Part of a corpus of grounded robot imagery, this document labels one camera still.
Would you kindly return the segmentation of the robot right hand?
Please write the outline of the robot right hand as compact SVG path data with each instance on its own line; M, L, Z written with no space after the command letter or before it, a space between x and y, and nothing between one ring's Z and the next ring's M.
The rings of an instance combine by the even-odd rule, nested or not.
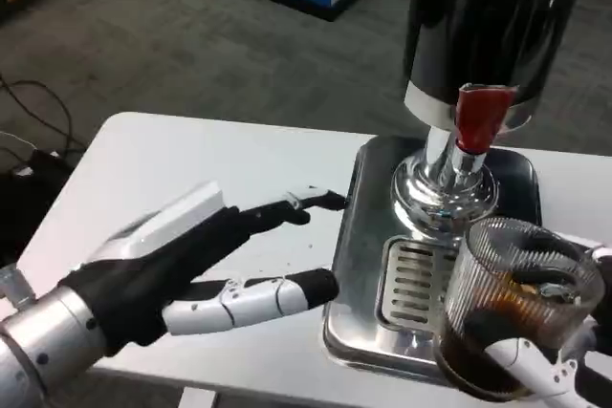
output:
M561 234L590 258L601 274L604 294L559 349L545 346L508 313L491 308L470 312L466 338L508 376L549 407L609 407L611 380L589 368L590 352L611 355L611 246Z

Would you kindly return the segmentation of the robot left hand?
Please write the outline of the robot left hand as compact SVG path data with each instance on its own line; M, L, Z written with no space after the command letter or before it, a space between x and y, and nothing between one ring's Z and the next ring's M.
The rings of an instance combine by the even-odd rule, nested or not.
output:
M335 275L315 268L280 277L198 281L251 237L281 225L307 225L309 208L340 211L344 196L310 186L241 210L202 186L109 238L60 281L92 313L103 353L148 346L166 333L219 333L322 306L339 294Z

